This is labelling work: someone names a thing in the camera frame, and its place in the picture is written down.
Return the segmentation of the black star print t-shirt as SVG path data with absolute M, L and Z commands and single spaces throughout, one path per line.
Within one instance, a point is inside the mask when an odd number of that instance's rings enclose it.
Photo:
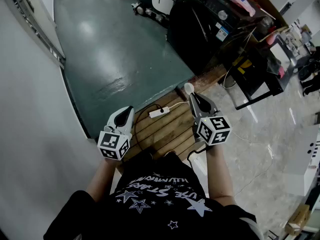
M 256 217 L 207 198 L 193 170 L 169 154 L 131 164 L 114 193 L 74 192 L 44 240 L 263 240 Z

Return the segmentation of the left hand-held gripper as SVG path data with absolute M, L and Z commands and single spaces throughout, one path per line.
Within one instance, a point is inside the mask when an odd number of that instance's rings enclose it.
M 134 107 L 126 106 L 118 109 L 109 117 L 97 142 L 97 147 L 103 157 L 116 161 L 124 158 L 130 148 L 134 115 Z

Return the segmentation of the white door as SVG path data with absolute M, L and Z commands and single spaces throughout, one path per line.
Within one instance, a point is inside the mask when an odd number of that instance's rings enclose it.
M 65 68 L 66 57 L 57 35 L 54 19 L 54 0 L 4 0 L 26 33 L 60 69 Z

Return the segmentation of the pink packet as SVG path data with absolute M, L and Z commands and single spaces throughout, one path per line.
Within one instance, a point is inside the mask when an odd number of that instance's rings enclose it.
M 250 17 L 253 17 L 256 14 L 255 9 L 250 5 L 247 0 L 232 0 L 235 4 L 240 6 L 241 8 L 245 9 Z

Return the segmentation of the person's left forearm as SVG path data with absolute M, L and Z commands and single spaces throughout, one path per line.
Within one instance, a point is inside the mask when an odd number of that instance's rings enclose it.
M 85 190 L 96 203 L 110 194 L 118 164 L 119 162 L 117 160 L 108 158 L 103 158 L 99 164 L 92 180 Z

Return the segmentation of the white power strip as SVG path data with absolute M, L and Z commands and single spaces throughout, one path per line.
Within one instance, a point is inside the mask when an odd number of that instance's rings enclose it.
M 152 118 L 166 115 L 169 112 L 170 112 L 170 109 L 168 106 L 166 106 L 166 107 L 159 108 L 157 110 L 153 110 L 153 111 L 149 112 L 148 114 L 149 114 L 149 117 L 152 119 Z

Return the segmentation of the white plastic spoon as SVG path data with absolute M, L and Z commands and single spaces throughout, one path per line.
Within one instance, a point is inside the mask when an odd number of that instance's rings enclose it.
M 190 96 L 192 93 L 195 92 L 195 87 L 193 86 L 193 84 L 186 82 L 184 84 L 184 91 L 188 96 Z

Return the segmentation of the person's right forearm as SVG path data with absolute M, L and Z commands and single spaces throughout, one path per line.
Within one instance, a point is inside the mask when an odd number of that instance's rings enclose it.
M 223 206 L 236 205 L 232 178 L 222 145 L 206 147 L 208 195 Z

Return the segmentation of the black washing machine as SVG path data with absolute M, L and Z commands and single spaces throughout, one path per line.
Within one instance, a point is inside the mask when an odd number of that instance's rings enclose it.
M 228 41 L 257 19 L 257 14 L 250 16 L 230 0 L 177 0 L 166 38 L 197 76 Z

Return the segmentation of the small cardboard box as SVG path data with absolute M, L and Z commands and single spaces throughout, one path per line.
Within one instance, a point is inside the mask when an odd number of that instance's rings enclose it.
M 300 204 L 285 225 L 285 232 L 291 236 L 298 236 L 310 218 L 310 206 Z

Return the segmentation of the wooden slatted pallet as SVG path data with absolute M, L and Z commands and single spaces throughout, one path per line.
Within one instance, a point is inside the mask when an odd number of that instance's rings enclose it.
M 118 164 L 121 173 L 124 164 L 143 150 L 150 153 L 154 159 L 174 150 L 179 158 L 184 160 L 188 151 L 201 147 L 193 137 L 194 117 L 189 104 L 184 101 L 186 98 L 184 88 L 177 87 L 153 102 L 150 107 L 135 113 L 130 149 Z M 159 106 L 169 107 L 170 112 L 150 118 L 149 112 L 158 109 Z

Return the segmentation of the white cabinet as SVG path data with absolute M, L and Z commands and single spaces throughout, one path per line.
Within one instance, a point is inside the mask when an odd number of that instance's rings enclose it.
M 304 197 L 320 167 L 320 124 L 300 129 L 293 143 L 283 172 L 285 191 Z

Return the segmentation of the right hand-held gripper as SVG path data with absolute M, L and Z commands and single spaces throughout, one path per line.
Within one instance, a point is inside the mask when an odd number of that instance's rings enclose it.
M 189 96 L 191 113 L 194 117 L 193 136 L 196 142 L 208 146 L 225 143 L 232 131 L 229 119 L 220 115 L 221 111 L 208 97 L 192 92 Z

